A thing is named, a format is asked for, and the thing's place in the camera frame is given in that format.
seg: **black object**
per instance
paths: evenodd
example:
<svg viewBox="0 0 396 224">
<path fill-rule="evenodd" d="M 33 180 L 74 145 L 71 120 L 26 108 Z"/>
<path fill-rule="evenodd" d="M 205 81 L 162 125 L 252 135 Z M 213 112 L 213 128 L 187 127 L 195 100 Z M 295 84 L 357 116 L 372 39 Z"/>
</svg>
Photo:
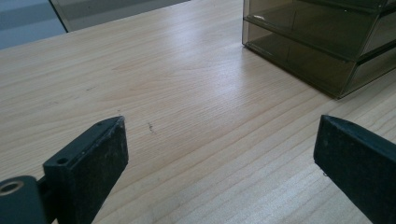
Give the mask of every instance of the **black object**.
<svg viewBox="0 0 396 224">
<path fill-rule="evenodd" d="M 124 118 L 98 122 L 44 162 L 38 182 L 0 183 L 0 223 L 91 223 L 127 163 Z"/>
<path fill-rule="evenodd" d="M 396 145 L 352 122 L 322 116 L 314 159 L 373 223 L 396 223 Z"/>
</svg>

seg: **organizer shelf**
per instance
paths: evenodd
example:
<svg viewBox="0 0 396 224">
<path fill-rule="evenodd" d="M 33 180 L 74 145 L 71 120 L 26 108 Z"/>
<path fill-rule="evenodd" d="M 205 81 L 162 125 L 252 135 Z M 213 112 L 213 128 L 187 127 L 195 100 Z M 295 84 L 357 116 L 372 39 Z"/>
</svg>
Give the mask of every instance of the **organizer shelf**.
<svg viewBox="0 0 396 224">
<path fill-rule="evenodd" d="M 341 98 L 396 67 L 396 0 L 245 0 L 243 44 Z"/>
</svg>

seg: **stacked plastic organizer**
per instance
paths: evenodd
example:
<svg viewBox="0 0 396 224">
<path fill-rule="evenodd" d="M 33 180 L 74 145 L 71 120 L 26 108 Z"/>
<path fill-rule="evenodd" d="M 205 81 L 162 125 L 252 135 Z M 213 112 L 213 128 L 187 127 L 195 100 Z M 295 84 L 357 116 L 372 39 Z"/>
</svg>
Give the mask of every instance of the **stacked plastic organizer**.
<svg viewBox="0 0 396 224">
<path fill-rule="evenodd" d="M 341 98 L 396 67 L 396 0 L 245 0 L 243 44 Z"/>
</svg>

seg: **table surface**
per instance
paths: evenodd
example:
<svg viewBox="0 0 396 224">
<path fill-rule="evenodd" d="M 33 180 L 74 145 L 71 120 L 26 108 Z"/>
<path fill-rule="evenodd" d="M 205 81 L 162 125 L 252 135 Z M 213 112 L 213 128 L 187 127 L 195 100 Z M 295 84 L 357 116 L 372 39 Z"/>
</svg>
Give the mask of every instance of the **table surface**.
<svg viewBox="0 0 396 224">
<path fill-rule="evenodd" d="M 192 0 L 0 50 L 0 179 L 41 177 L 123 115 L 130 161 L 95 223 L 369 223 L 314 164 L 318 121 L 394 142 L 396 72 L 335 101 L 243 48 L 242 7 Z"/>
</svg>

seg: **wood grain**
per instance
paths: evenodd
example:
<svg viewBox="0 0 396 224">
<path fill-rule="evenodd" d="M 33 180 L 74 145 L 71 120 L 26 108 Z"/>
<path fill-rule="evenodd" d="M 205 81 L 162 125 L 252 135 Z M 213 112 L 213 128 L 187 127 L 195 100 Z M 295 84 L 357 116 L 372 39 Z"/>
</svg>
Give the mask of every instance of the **wood grain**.
<svg viewBox="0 0 396 224">
<path fill-rule="evenodd" d="M 370 223 L 313 148 L 322 114 L 394 142 L 395 71 L 334 101 L 243 48 L 242 5 L 193 0 L 1 50 L 0 179 L 41 177 L 123 115 L 130 163 L 95 223 Z"/>
</svg>

